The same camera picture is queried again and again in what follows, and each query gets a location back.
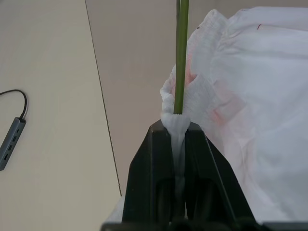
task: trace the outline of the floor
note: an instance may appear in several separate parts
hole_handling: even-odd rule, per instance
[[[159,120],[159,90],[175,64],[175,0],[86,0],[122,193],[129,164]],[[230,17],[253,6],[308,7],[306,0],[191,0],[189,35],[217,9]]]

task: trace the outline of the plant stem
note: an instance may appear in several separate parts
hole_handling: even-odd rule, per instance
[[[174,100],[174,114],[182,114],[186,66],[187,25],[189,0],[180,1],[180,16],[177,22],[176,45],[176,87]]]

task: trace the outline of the black cable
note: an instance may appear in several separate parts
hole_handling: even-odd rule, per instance
[[[4,94],[10,93],[10,92],[20,92],[24,96],[24,99],[25,99],[24,110],[23,110],[23,112],[21,113],[21,115],[19,117],[20,119],[24,119],[25,113],[26,113],[26,110],[27,110],[27,105],[28,105],[28,100],[27,100],[26,94],[22,90],[13,89],[13,90],[7,90],[7,91],[4,91],[4,92],[1,92],[0,95],[4,95]]]

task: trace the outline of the white cloth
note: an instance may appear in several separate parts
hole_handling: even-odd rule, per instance
[[[212,10],[188,40],[186,68],[183,115],[172,115],[175,68],[161,89],[178,173],[192,121],[230,162],[257,221],[308,220],[308,9]]]
[[[120,198],[115,208],[113,209],[109,217],[106,219],[105,223],[121,223],[122,222],[124,202],[125,202],[125,195],[123,195]]]

